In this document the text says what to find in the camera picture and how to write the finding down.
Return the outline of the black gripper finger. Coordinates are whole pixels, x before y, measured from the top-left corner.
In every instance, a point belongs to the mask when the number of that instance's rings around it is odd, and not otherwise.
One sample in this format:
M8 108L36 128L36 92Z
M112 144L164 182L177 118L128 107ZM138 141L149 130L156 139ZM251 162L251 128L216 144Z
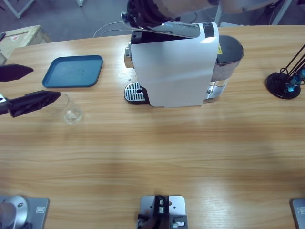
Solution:
M161 4L153 0L129 0L127 14L133 25L161 25L168 21L180 21L181 17L162 13Z

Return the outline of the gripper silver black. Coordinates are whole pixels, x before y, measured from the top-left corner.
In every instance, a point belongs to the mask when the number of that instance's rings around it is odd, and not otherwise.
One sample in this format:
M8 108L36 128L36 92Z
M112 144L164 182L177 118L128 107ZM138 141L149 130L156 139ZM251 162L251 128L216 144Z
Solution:
M225 13L235 14L256 10L276 2L277 0L167 0L166 8L175 16L214 6L219 6Z
M20 64L1 65L0 82L19 80L31 72L32 68ZM60 96L60 92L41 90L8 100L0 94L0 115L9 113L12 117L18 117L35 112L54 103Z

